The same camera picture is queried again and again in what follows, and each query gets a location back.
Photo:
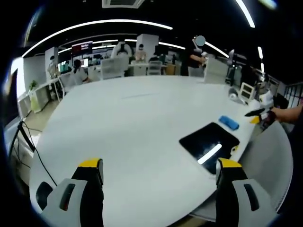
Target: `white table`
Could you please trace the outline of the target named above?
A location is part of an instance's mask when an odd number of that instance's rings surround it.
[[[215,178],[179,140],[227,115],[240,124],[232,159],[239,160],[254,125],[244,115],[259,107],[228,99],[228,86],[181,76],[110,79],[73,89],[58,105],[37,149],[57,183],[82,161],[104,162],[104,226],[165,227],[181,219],[216,189]],[[37,154],[31,166],[33,207],[42,181],[53,185]]]

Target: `floor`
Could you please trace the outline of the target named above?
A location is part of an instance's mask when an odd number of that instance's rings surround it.
[[[53,111],[59,104],[58,101],[52,101],[49,102],[46,107],[39,113],[33,113],[31,112],[26,120],[25,123],[30,128],[30,134],[33,138],[33,143],[36,145],[39,137],[40,137],[40,131],[43,131],[44,127],[46,126],[50,116],[52,115]],[[255,138],[257,135],[259,135],[262,132],[260,127],[256,127],[253,134],[252,139]],[[24,157],[24,162],[30,165],[31,156]],[[21,166],[20,169],[20,175],[21,178],[25,181],[29,182],[29,169],[26,166]],[[170,227],[199,227],[204,226],[205,223],[207,223],[205,220],[193,218],[191,216],[186,216],[183,219],[179,220],[175,224],[171,225]]]

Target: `potted plant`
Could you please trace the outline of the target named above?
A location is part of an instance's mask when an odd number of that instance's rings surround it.
[[[37,87],[38,83],[37,81],[33,80],[29,85],[29,90],[33,90],[35,87]]]

